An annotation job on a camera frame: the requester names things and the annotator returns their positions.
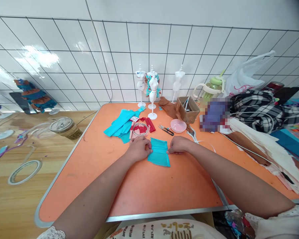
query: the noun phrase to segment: plastic bag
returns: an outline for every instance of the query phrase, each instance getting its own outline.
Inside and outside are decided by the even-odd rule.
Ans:
[[[275,51],[270,51],[260,56],[249,59],[241,64],[237,70],[226,80],[225,93],[219,97],[232,97],[241,94],[248,89],[253,89],[265,83],[262,80],[255,80],[252,76],[274,56]]]

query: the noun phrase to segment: lace sleeve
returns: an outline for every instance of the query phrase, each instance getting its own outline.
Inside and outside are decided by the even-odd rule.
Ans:
[[[276,217],[270,217],[270,218],[268,218],[268,220],[276,220],[276,219],[283,218],[283,217],[286,218],[286,217],[296,217],[296,216],[299,216],[299,205],[296,205],[294,208],[292,208],[286,212],[283,212]],[[261,217],[254,216],[250,213],[246,213],[245,218],[248,220],[248,222],[250,223],[250,225],[252,226],[252,228],[255,231],[257,231],[257,229],[258,229],[258,223],[261,220],[266,220]]]
[[[65,233],[63,231],[57,231],[53,226],[39,235],[37,239],[65,239]]]

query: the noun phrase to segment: plaid fabric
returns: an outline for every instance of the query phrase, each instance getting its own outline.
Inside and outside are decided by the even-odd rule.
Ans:
[[[248,90],[231,98],[230,113],[238,113],[236,117],[241,122],[254,130],[264,133],[270,131],[273,123],[270,117],[260,112],[266,113],[273,118],[274,126],[272,131],[299,123],[299,107],[275,105],[274,99],[271,91],[256,92]]]

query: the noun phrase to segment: small pink bowl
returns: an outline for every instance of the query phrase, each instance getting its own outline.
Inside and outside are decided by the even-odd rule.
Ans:
[[[184,121],[174,119],[170,122],[170,127],[175,133],[182,133],[186,130],[187,125]]]

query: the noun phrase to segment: thread snips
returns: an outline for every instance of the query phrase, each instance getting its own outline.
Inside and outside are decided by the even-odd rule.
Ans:
[[[163,131],[165,131],[166,133],[168,133],[169,135],[171,136],[174,136],[174,133],[172,131],[170,131],[168,128],[162,126],[162,125],[159,125],[159,128]]]

